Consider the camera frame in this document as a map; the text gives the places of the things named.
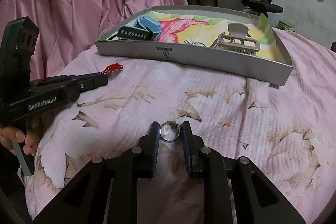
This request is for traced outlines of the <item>person's left hand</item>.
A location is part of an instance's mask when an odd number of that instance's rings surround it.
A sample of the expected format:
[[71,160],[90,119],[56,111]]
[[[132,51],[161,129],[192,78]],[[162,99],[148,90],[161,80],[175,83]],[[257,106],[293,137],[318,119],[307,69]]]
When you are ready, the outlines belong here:
[[12,142],[23,143],[24,153],[35,156],[43,135],[42,116],[38,114],[29,120],[26,123],[26,130],[25,134],[18,128],[1,124],[1,145],[15,155]]

